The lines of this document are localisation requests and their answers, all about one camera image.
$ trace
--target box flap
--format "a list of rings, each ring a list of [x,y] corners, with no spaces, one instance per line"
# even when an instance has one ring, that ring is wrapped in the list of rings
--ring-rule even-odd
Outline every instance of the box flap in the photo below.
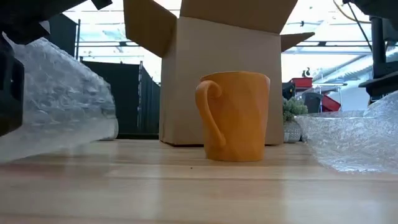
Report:
[[[280,36],[280,48],[281,51],[284,52],[285,50],[288,50],[294,46],[296,46],[298,43],[303,42],[304,40],[307,40],[308,38],[312,37],[315,33],[313,32],[308,32],[308,33],[303,33],[303,34],[285,34]]]
[[[180,16],[280,34],[297,0],[182,0]]]
[[[124,0],[126,37],[163,57],[169,49],[177,18],[153,0]]]

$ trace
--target potted plant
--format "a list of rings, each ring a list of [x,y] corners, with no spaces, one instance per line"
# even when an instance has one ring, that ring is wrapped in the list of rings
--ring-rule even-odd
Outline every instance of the potted plant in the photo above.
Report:
[[[308,113],[307,106],[302,100],[291,98],[286,100],[284,98],[284,134],[286,143],[298,142],[301,138],[301,128],[299,124],[294,121],[294,116]]]

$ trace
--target cardboard box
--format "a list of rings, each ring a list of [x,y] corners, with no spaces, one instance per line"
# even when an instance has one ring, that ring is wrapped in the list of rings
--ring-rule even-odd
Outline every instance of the cardboard box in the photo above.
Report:
[[[244,70],[271,79],[266,144],[282,144],[280,53],[313,33],[280,36],[297,0],[183,0],[180,18],[153,0],[124,0],[127,38],[163,58],[160,134],[203,144],[195,88],[207,74]]]

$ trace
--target mug handle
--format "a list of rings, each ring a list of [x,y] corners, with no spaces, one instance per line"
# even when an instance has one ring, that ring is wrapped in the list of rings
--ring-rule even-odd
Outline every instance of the mug handle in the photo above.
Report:
[[[217,124],[214,121],[213,115],[211,115],[207,99],[208,97],[218,98],[221,96],[222,92],[223,91],[221,87],[217,83],[211,80],[205,80],[197,86],[197,90],[195,93],[195,101],[199,109],[200,116],[204,124],[208,127],[211,134],[216,136],[220,147],[225,146],[226,140],[223,133],[221,133],[221,131],[218,129]]]

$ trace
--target red object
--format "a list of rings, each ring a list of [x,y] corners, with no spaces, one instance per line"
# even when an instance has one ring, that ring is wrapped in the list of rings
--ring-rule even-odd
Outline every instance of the red object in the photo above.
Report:
[[[291,81],[296,85],[296,88],[311,88],[312,78],[292,78]]]
[[[340,110],[341,104],[329,96],[324,95],[322,98],[322,111],[323,112],[334,112]]]

